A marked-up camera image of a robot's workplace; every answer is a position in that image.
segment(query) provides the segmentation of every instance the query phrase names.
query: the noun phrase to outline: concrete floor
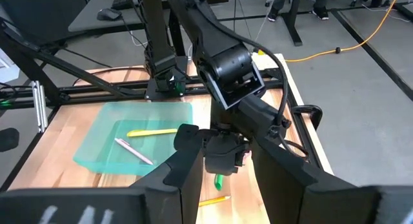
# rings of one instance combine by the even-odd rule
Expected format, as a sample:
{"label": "concrete floor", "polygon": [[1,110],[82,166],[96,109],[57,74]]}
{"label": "concrete floor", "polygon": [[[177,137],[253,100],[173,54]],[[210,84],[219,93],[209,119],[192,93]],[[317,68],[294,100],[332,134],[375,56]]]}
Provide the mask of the concrete floor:
{"label": "concrete floor", "polygon": [[[244,14],[265,14],[264,2],[241,0]],[[343,8],[350,3],[351,0],[331,0],[328,6]],[[311,9],[308,1],[301,4],[301,10]],[[233,5],[234,0],[231,0],[215,5],[213,10],[218,18],[232,17]],[[342,13],[364,37],[377,27],[385,14],[368,10]],[[236,15],[243,16],[239,4]],[[235,31],[250,37],[248,27],[255,39],[262,22],[263,19],[236,21]],[[233,22],[223,24],[232,28]],[[275,23],[266,22],[257,41],[274,53],[284,54],[286,59],[357,44],[332,15],[329,21],[320,21],[311,14],[299,15],[296,28],[303,46],[293,46],[281,18]],[[413,86],[413,38],[409,36],[412,31],[412,23],[389,19],[370,43]],[[189,49],[190,41],[183,34],[185,49]],[[142,30],[134,31],[134,35],[145,41]],[[76,39],[69,42],[68,48],[111,66],[141,65],[144,61],[143,48],[134,46],[126,32]],[[102,67],[64,51],[59,51],[56,56],[83,69]],[[413,102],[362,48],[302,63],[290,63],[288,67],[304,102],[319,105],[324,111],[317,132],[336,176],[355,185],[413,184]],[[44,70],[58,86],[71,85],[75,80],[52,66],[46,66]],[[22,84],[24,81],[26,77],[22,74],[12,84]],[[8,127],[18,129],[21,139],[16,149],[0,154],[0,183],[35,135],[34,110],[7,111],[0,119],[0,129]]]}

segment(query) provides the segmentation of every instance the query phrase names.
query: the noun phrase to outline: wooden tabletop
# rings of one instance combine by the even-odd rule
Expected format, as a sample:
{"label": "wooden tabletop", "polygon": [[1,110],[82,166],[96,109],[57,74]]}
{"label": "wooden tabletop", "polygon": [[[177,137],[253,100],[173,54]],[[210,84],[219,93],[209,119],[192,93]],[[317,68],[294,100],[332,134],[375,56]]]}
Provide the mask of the wooden tabletop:
{"label": "wooden tabletop", "polygon": [[[283,62],[282,55],[277,55]],[[254,56],[260,70],[274,67],[268,56]],[[188,73],[196,75],[193,64],[189,64]],[[302,100],[294,81],[288,71],[288,80],[292,92],[300,105]],[[148,79],[148,75],[137,70],[109,72],[99,75],[109,82],[133,81]],[[268,104],[278,107],[282,91],[269,90],[263,96]],[[187,96],[181,98],[193,107],[194,124],[200,128],[209,128],[210,118],[202,114],[210,113],[210,96]],[[85,105],[67,105],[60,108],[43,137],[27,159],[25,165],[15,178],[10,189],[17,188],[59,188],[59,187],[127,187],[139,177],[130,175],[96,174],[76,164],[73,156],[82,144],[88,129],[94,122],[102,103]],[[285,117],[291,119],[289,108]],[[323,168],[328,169],[321,144],[308,116],[303,116],[308,132],[312,136],[317,154],[324,161]],[[301,144],[297,130],[292,125],[287,131],[287,139]],[[198,210],[197,223],[269,223],[267,213],[258,189],[251,158],[245,160],[245,166],[237,174],[225,177],[223,189],[217,191],[214,186],[214,174],[203,173],[203,185],[200,200],[220,196],[231,196],[230,199],[201,207]]]}

